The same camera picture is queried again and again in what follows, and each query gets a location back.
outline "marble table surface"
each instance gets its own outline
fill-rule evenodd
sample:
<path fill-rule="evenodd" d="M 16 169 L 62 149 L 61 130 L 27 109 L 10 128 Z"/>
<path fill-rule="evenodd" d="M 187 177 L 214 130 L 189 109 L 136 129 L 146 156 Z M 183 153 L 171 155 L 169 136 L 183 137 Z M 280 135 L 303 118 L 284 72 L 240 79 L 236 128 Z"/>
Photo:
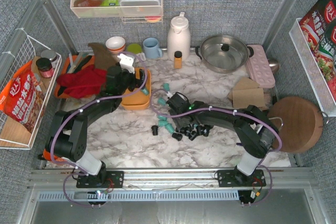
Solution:
<path fill-rule="evenodd" d="M 182 69 L 174 69 L 173 62 L 166 55 L 161 59 L 147 60 L 146 66 L 152 74 L 152 89 L 170 85 L 171 92 L 179 91 L 190 101 L 204 101 L 213 106 L 231 108 L 226 98 L 238 80 L 248 74 L 245 67 L 232 74 L 210 71 L 200 59 L 191 54 Z M 154 96 L 164 96 L 161 92 Z M 80 107 L 88 99 L 68 99 L 64 110 Z M 167 108 L 157 106 L 162 112 Z M 199 136 L 190 141 L 186 136 L 178 142 L 164 128 L 153 136 L 151 126 L 158 119 L 150 109 L 127 111 L 121 106 L 101 117 L 88 128 L 87 149 L 94 157 L 106 163 L 108 168 L 206 168 L 234 167 L 244 152 L 237 146 L 239 139 L 235 132 L 214 127 L 209 137 Z M 287 153 L 269 153 L 264 165 L 273 167 L 290 166 Z M 56 167 L 48 162 L 47 168 Z"/>

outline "stainless steel pot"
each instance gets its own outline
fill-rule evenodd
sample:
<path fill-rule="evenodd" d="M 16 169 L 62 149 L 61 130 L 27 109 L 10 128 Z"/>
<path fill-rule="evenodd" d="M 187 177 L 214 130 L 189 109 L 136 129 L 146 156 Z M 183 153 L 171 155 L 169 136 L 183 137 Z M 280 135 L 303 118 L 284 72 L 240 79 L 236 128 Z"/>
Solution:
<path fill-rule="evenodd" d="M 211 36 L 196 47 L 195 52 L 208 69 L 217 73 L 236 71 L 254 54 L 252 47 L 229 35 Z"/>

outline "pot handle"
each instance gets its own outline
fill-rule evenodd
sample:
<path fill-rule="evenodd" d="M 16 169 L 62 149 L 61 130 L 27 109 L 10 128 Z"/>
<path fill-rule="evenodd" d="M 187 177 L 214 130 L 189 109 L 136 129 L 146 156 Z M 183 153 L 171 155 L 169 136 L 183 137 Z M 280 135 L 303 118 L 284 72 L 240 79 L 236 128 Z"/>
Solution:
<path fill-rule="evenodd" d="M 250 51 L 250 55 L 249 55 L 249 57 L 252 57 L 252 56 L 254 55 L 254 50 L 253 50 L 253 48 L 250 47 L 250 46 L 247 46 L 247 48 L 248 48 L 248 50 Z"/>
<path fill-rule="evenodd" d="M 199 46 L 195 47 L 195 53 L 196 55 L 202 60 L 202 56 L 200 55 L 200 53 L 198 52 L 199 50 Z"/>

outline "red towel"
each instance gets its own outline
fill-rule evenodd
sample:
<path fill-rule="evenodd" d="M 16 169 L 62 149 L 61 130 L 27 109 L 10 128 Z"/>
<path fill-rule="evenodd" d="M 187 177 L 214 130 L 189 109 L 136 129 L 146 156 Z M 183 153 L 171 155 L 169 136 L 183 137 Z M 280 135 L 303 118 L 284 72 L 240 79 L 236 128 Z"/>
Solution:
<path fill-rule="evenodd" d="M 107 71 L 89 65 L 77 73 L 61 74 L 56 82 L 67 87 L 65 94 L 73 98 L 83 98 L 88 95 L 99 94 L 101 86 L 106 82 Z"/>

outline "wooden cutting board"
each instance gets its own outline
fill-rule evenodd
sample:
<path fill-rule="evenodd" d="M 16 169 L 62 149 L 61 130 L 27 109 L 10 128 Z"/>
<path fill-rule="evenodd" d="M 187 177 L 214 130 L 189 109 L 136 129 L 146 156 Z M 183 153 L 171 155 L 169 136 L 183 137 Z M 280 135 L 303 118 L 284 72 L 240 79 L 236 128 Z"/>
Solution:
<path fill-rule="evenodd" d="M 323 117 L 319 111 L 313 103 L 300 97 L 283 98 L 270 108 L 267 117 L 279 116 L 284 122 L 279 132 L 281 151 L 302 153 L 316 144 L 323 129 Z M 272 120 L 272 123 L 277 128 L 281 126 L 280 120 Z M 273 148 L 278 146 L 278 141 L 275 141 Z"/>

